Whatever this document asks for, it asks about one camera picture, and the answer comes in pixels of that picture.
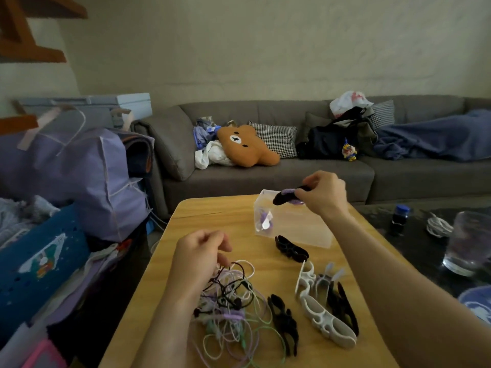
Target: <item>hand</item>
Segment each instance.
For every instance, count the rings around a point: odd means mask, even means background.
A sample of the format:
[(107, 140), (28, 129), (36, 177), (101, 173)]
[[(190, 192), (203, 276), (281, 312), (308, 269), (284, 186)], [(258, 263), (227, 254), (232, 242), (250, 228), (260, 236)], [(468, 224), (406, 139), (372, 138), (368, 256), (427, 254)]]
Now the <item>hand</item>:
[(230, 266), (230, 260), (219, 250), (232, 251), (223, 231), (201, 229), (181, 237), (172, 258), (164, 296), (171, 302), (181, 300), (190, 303), (194, 309), (217, 263)]
[(307, 192), (297, 188), (295, 196), (302, 200), (312, 212), (324, 219), (337, 216), (350, 217), (346, 183), (335, 173), (320, 170), (306, 177), (303, 185), (309, 186), (312, 191)]

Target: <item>beige wall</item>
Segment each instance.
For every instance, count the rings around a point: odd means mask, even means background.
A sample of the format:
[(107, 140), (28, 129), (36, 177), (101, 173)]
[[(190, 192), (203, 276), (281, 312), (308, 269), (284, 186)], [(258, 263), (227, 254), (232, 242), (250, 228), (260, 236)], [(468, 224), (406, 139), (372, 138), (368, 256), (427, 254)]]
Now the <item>beige wall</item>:
[(85, 94), (190, 101), (491, 97), (491, 0), (77, 0), (61, 21)]
[[(28, 21), (38, 45), (65, 50), (65, 43), (55, 20)], [(77, 80), (68, 63), (0, 64), (0, 118), (16, 114), (11, 102), (17, 98), (77, 94)]]

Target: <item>bear plush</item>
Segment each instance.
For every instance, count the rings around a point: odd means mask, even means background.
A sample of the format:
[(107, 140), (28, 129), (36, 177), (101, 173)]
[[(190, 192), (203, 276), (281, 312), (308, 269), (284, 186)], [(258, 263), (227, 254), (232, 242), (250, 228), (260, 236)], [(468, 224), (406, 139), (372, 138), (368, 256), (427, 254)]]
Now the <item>bear plush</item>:
[(225, 154), (237, 165), (250, 167), (279, 163), (279, 155), (268, 149), (266, 143), (256, 136), (256, 129), (250, 125), (238, 128), (225, 126), (218, 130), (217, 136)]

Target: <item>houndstooth pillow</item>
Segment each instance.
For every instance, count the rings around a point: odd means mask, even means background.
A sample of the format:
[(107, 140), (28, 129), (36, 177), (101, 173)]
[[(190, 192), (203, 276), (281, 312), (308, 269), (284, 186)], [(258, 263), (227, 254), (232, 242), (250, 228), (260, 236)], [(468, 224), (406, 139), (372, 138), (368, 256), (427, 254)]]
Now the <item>houndstooth pillow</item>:
[(256, 129), (257, 136), (281, 159), (297, 157), (297, 150), (295, 149), (296, 126), (273, 126), (251, 121), (249, 121), (249, 125)]
[(374, 114), (369, 116), (371, 126), (373, 130), (377, 130), (385, 125), (394, 125), (396, 122), (394, 118), (394, 101), (388, 100), (387, 102), (377, 103), (372, 106)]

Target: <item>wooden table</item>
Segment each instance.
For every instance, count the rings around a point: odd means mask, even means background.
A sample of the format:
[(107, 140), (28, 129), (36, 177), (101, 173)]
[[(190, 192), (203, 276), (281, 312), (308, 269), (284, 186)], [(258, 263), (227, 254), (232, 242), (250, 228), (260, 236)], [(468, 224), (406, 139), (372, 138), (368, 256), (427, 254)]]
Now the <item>wooden table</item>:
[[(353, 350), (344, 350), (324, 339), (312, 327), (294, 296), (300, 264), (280, 254), (272, 238), (255, 235), (253, 203), (256, 195), (189, 199), (181, 202), (172, 216), (162, 239), (150, 260), (126, 313), (107, 348), (100, 368), (129, 368), (148, 329), (155, 308), (163, 294), (177, 240), (200, 228), (221, 229), (228, 233), (234, 251), (231, 260), (248, 260), (256, 269), (251, 282), (264, 296), (279, 295), (292, 310), (300, 336), (298, 356), (286, 360), (285, 366), (331, 367), (397, 367), (385, 346), (377, 326), (353, 277), (348, 263), (333, 240), (329, 249), (308, 246), (316, 272), (333, 261), (336, 269), (345, 268), (343, 287), (357, 316), (360, 335)], [(364, 228), (402, 261), (403, 257), (351, 207), (351, 213)], [(196, 337), (191, 331), (190, 339)], [(281, 342), (273, 331), (262, 331), (255, 361), (263, 367), (277, 366), (282, 356)], [(211, 362), (212, 367), (231, 367), (231, 361)], [(203, 367), (193, 348), (189, 349), (189, 367)]]

